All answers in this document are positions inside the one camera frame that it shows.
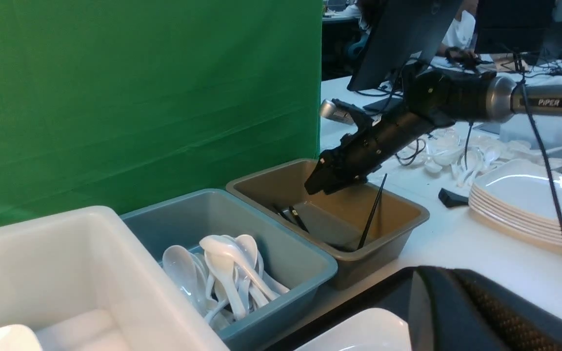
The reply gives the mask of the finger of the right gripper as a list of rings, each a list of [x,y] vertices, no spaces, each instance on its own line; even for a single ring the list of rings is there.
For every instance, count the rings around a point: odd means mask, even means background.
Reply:
[[[359,182],[357,175],[338,167],[334,162],[317,162],[304,186],[308,194],[334,194]]]

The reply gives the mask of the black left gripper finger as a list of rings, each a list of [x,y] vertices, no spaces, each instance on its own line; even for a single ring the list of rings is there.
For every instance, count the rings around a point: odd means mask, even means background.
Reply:
[[[467,269],[417,267],[414,351],[562,351],[562,320]]]

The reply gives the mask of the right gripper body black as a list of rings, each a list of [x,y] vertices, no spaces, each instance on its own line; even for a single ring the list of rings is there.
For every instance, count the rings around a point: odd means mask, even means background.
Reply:
[[[357,131],[334,149],[325,150],[320,162],[334,162],[365,182],[381,164],[423,134],[436,128],[429,115],[391,110],[375,126]]]

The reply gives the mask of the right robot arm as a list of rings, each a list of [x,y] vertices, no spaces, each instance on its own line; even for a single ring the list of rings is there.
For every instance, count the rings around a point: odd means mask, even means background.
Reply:
[[[305,182],[309,194],[333,194],[367,182],[381,164],[410,142],[436,129],[466,121],[505,123],[515,114],[526,114],[535,134],[535,115],[562,117],[562,86],[527,87],[494,74],[447,74],[429,71],[417,76],[403,95],[403,102],[382,114],[381,120],[360,113],[353,119],[354,134],[323,151]],[[410,317],[410,337],[415,351],[459,351],[482,347],[514,350],[522,337],[508,332],[508,317],[522,322],[525,331],[560,350],[562,344],[541,332],[531,320],[509,305],[500,305],[477,286],[466,271],[431,267],[416,269],[419,297],[412,299],[416,313]]]

